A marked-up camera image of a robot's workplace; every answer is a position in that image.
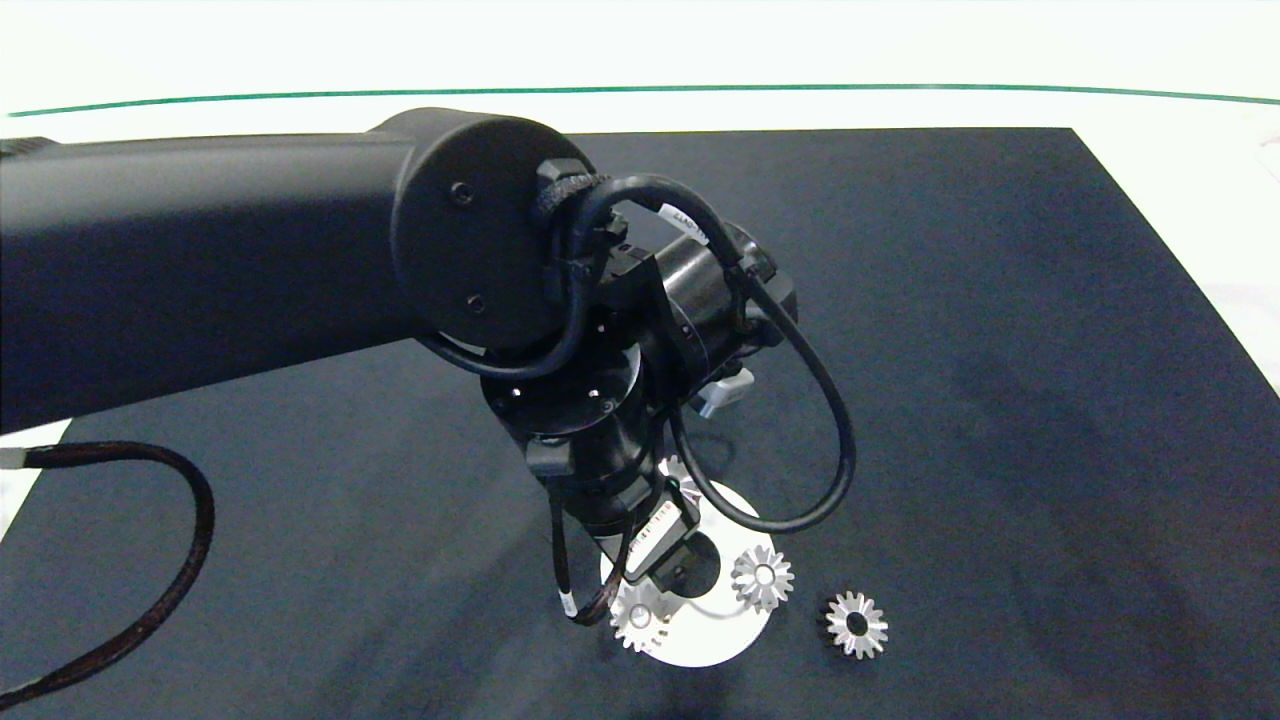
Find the metal gear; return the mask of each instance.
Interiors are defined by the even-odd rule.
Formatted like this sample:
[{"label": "metal gear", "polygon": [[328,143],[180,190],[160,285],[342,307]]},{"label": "metal gear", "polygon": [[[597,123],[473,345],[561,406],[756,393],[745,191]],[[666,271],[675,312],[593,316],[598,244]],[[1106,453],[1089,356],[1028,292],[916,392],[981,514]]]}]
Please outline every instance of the metal gear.
[{"label": "metal gear", "polygon": [[786,602],[787,593],[794,588],[791,564],[782,559],[781,552],[758,544],[748,550],[733,562],[733,587],[737,597],[755,609],[773,610],[780,602]]},{"label": "metal gear", "polygon": [[609,624],[617,628],[613,637],[622,641],[622,647],[644,652],[660,646],[667,637],[671,610],[658,587],[645,578],[637,585],[622,582],[609,615]]},{"label": "metal gear", "polygon": [[698,503],[703,500],[703,491],[698,489],[698,484],[695,484],[694,478],[689,475],[689,469],[686,469],[685,464],[680,461],[678,455],[672,455],[671,457],[663,460],[658,465],[658,469],[662,470],[662,473],[668,478],[677,480],[680,483],[680,495],[684,495],[685,500],[687,500],[690,505],[695,507],[698,506]]},{"label": "metal gear", "polygon": [[864,656],[874,659],[876,652],[884,652],[881,643],[888,639],[884,630],[888,623],[882,620],[884,611],[876,609],[876,601],[852,591],[837,594],[829,602],[831,612],[826,615],[827,632],[835,635],[832,644],[845,651],[845,655],[856,653],[858,660]]}]

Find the bolt hole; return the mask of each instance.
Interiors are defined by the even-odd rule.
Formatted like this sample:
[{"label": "bolt hole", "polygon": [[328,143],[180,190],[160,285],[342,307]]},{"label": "bolt hole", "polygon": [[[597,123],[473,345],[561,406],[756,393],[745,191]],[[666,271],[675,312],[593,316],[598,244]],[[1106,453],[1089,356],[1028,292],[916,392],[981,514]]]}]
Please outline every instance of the bolt hole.
[{"label": "bolt hole", "polygon": [[850,612],[849,618],[845,618],[845,626],[849,632],[855,635],[867,634],[867,616],[861,612]]}]

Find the white circular base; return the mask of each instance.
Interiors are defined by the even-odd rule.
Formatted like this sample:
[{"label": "white circular base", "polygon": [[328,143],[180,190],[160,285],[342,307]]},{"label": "white circular base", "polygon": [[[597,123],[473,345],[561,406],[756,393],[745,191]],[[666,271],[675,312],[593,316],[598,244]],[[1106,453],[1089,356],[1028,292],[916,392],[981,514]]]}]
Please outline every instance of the white circular base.
[{"label": "white circular base", "polygon": [[[714,480],[712,484],[735,507],[755,515],[755,509],[742,496]],[[664,593],[663,597],[669,598],[676,607],[667,626],[667,637],[660,646],[644,651],[655,660],[681,667],[707,667],[732,660],[760,637],[772,614],[768,610],[755,611],[746,601],[739,600],[731,573],[733,561],[749,548],[759,544],[773,550],[773,538],[739,525],[721,515],[710,502],[699,502],[698,510],[701,512],[698,530],[712,541],[719,553],[719,575],[712,589],[701,597],[684,598]],[[600,553],[602,582],[612,568],[609,557]]]}]

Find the black table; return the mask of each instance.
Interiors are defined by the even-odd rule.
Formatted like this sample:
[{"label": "black table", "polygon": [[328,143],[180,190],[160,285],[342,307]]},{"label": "black table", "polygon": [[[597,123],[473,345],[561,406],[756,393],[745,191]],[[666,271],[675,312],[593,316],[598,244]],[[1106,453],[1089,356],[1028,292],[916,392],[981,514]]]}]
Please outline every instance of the black table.
[{"label": "black table", "polygon": [[[566,623],[541,489],[476,379],[403,342],[73,421],[187,454],[219,528],[150,642],[14,720],[1280,716],[1280,400],[1073,132],[576,140],[765,243],[852,409],[855,489],[777,538],[760,639],[685,670]],[[794,512],[829,420],[790,350],[751,368],[694,439]],[[164,469],[44,475],[0,544],[0,682],[128,624],[189,524]],[[844,589],[886,610],[874,661],[824,647]]]}]

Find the sticker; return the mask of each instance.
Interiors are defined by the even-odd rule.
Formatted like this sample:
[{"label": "sticker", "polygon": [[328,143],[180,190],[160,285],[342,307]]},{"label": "sticker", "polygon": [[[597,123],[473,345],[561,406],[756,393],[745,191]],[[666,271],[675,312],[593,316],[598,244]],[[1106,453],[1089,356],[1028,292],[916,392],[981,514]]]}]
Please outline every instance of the sticker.
[{"label": "sticker", "polygon": [[694,240],[703,245],[710,242],[707,240],[707,236],[703,234],[698,223],[695,223],[689,215],[681,213],[675,205],[663,205],[662,209],[658,210],[658,217],[671,223],[676,229],[692,236]]},{"label": "sticker", "polygon": [[627,553],[627,573],[635,573],[640,561],[649,557],[649,553],[658,547],[658,542],[667,537],[667,530],[676,527],[680,520],[680,509],[672,501],[666,501],[662,507],[649,518],[644,528],[636,533],[631,541],[631,550]]},{"label": "sticker", "polygon": [[577,603],[573,602],[573,593],[561,591],[561,605],[564,606],[564,615],[570,618],[577,615]]}]

